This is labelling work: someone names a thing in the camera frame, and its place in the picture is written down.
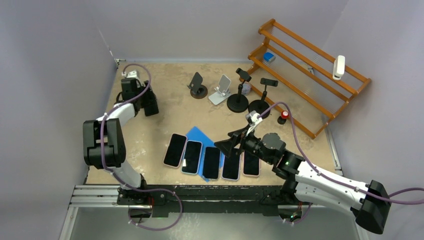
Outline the light blue phone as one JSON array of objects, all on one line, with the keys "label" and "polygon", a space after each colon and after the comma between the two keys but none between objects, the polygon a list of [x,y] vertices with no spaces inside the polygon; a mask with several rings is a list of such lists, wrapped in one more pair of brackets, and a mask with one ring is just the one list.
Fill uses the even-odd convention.
[{"label": "light blue phone", "polygon": [[202,147],[203,144],[200,141],[189,140],[186,143],[181,166],[182,173],[189,175],[196,175],[198,173]]}]

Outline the black folding phone stand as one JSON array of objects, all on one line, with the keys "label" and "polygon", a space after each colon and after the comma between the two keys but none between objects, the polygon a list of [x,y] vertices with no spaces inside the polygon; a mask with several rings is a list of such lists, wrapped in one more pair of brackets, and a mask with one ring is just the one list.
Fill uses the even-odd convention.
[{"label": "black folding phone stand", "polygon": [[148,99],[143,105],[144,115],[146,117],[153,116],[159,113],[159,107],[156,98]]}]

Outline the brown round phone stand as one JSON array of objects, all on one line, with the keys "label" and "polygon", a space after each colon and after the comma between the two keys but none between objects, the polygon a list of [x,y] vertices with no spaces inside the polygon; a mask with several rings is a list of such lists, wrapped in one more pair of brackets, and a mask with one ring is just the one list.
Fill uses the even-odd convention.
[{"label": "brown round phone stand", "polygon": [[195,72],[191,82],[187,85],[190,95],[195,99],[203,99],[208,95],[208,89],[202,84],[203,77]]}]

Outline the black round phone stand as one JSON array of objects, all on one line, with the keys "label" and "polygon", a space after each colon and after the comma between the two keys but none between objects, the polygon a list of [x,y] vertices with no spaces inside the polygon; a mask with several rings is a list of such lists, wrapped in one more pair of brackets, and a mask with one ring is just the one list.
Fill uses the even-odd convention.
[{"label": "black round phone stand", "polygon": [[227,99],[227,107],[231,112],[234,113],[242,113],[245,110],[248,109],[249,107],[249,100],[247,99],[247,97],[245,95],[242,94],[242,90],[244,87],[244,84],[246,82],[249,82],[252,77],[249,75],[249,73],[241,68],[238,68],[235,71],[240,79],[241,79],[241,83],[238,85],[237,88],[237,93],[232,94],[228,99]]},{"label": "black round phone stand", "polygon": [[270,112],[266,112],[265,110],[268,109],[270,107],[270,105],[266,102],[266,97],[267,97],[267,87],[271,86],[271,87],[277,87],[278,86],[278,81],[277,80],[273,80],[273,79],[269,79],[269,78],[261,78],[260,79],[260,84],[264,85],[264,91],[262,92],[262,96],[261,99],[257,99],[252,101],[249,105],[248,105],[248,112],[253,112],[255,111],[258,114],[262,114],[262,118],[265,119],[269,116]]}]

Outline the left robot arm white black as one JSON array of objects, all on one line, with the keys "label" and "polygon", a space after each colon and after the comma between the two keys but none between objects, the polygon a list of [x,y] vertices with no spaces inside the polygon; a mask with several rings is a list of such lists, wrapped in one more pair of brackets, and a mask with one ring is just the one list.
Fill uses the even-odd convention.
[{"label": "left robot arm white black", "polygon": [[82,126],[85,164],[113,176],[123,190],[130,190],[130,199],[138,205],[148,201],[149,191],[143,175],[126,160],[122,128],[141,109],[146,116],[159,112],[151,82],[126,77],[121,80],[121,92],[116,96],[113,108],[95,120],[86,120]]}]

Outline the silver phone stand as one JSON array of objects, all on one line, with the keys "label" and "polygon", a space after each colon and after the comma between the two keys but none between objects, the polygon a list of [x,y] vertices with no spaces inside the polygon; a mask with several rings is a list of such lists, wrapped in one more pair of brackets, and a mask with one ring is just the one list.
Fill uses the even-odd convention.
[{"label": "silver phone stand", "polygon": [[225,74],[221,76],[217,87],[214,88],[215,92],[208,97],[208,99],[214,106],[219,105],[224,100],[230,97],[231,83],[232,81]]}]

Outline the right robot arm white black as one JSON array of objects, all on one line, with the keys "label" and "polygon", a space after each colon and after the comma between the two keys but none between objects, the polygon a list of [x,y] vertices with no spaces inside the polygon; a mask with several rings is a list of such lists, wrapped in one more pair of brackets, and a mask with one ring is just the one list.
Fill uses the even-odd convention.
[{"label": "right robot arm white black", "polygon": [[285,182],[280,196],[288,204],[296,200],[313,203],[353,216],[363,229],[381,235],[384,232],[391,203],[384,185],[345,178],[314,164],[286,149],[277,133],[262,138],[246,130],[229,133],[230,138],[216,141],[226,157],[248,153],[272,166],[272,171]]}]

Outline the pink phone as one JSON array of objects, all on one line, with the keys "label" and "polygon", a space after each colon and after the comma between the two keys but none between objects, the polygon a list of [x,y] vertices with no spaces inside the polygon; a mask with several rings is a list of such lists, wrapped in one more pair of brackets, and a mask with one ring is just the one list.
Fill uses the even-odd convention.
[{"label": "pink phone", "polygon": [[185,135],[173,133],[169,140],[167,150],[163,159],[163,164],[168,167],[177,168],[183,157],[186,148],[187,137]]},{"label": "pink phone", "polygon": [[260,159],[248,152],[244,152],[242,173],[250,177],[258,177],[260,175]]}]

